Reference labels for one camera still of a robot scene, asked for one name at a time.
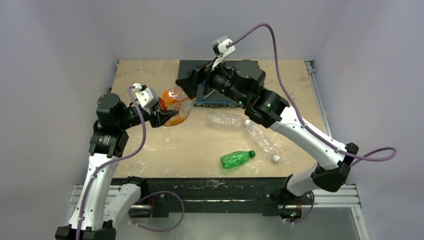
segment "gray floor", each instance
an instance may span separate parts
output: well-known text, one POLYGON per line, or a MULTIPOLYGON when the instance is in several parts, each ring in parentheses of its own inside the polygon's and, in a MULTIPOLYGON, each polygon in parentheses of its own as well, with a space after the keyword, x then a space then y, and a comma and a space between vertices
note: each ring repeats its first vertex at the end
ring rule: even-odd
MULTIPOLYGON (((151 228, 175 224, 180 213, 169 218, 150 218, 143 223, 151 228)), ((261 214, 188 213, 176 229, 150 232, 128 223, 118 227, 117 240, 357 240, 350 208, 315 208, 305 221, 291 226, 279 217, 261 214)))

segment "white bottle cap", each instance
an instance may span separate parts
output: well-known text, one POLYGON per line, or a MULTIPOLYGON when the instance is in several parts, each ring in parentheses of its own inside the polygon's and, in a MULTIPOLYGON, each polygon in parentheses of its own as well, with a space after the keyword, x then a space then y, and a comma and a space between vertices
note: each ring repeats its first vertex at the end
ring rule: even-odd
POLYGON ((279 155, 274 155, 274 157, 272 158, 272 160, 274 160, 274 162, 278 162, 281 159, 281 157, 279 155))

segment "tabletop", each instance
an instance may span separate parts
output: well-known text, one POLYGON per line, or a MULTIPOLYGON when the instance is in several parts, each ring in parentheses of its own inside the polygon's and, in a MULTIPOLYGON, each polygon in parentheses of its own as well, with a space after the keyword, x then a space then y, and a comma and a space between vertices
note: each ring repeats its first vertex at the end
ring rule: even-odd
MULTIPOLYGON (((305 62, 279 60, 281 79, 302 116, 321 131, 324 124, 315 98, 305 62)), ((275 62, 259 60, 266 72, 265 87, 287 99, 277 79, 275 62)), ((113 82, 112 92, 125 104, 130 103, 128 86, 134 83, 156 90, 158 95, 175 86, 179 60, 121 60, 113 82)), ((286 137, 261 127, 277 148, 281 160, 265 158, 244 131, 224 132, 206 125, 209 112, 238 114, 247 119, 241 108, 195 107, 188 119, 171 127, 150 127, 146 122, 144 148, 132 158, 122 161, 114 178, 136 176, 143 178, 232 178, 232 177, 285 177, 300 173, 316 161, 286 137), (255 150, 256 156, 242 166, 223 169, 220 157, 235 151, 255 150)), ((127 130, 129 135, 124 156, 135 151, 142 140, 141 126, 127 130)))

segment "white wall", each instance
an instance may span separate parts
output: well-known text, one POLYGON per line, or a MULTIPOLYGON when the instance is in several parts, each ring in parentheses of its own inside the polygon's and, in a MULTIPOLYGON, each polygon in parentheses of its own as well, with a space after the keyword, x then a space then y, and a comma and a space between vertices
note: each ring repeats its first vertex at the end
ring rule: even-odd
POLYGON ((115 59, 85 0, 0 7, 0 239, 54 239, 115 59))
MULTIPOLYGON (((348 0, 91 0, 90 8, 117 59, 212 59, 212 41, 233 40, 259 23, 275 31, 284 59, 313 60, 348 0)), ((273 57, 261 29, 232 58, 273 57)))
POLYGON ((371 239, 423 238, 423 43, 424 1, 350 0, 314 63, 333 135, 399 150, 352 170, 371 239))

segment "green bottle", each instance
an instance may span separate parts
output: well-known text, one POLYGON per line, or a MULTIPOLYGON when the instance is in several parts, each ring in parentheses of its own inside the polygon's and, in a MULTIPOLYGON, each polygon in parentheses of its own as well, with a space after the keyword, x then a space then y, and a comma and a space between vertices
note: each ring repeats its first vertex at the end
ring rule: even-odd
POLYGON ((255 151, 235 151, 221 157, 222 167, 230 169, 245 164, 256 155, 255 151))

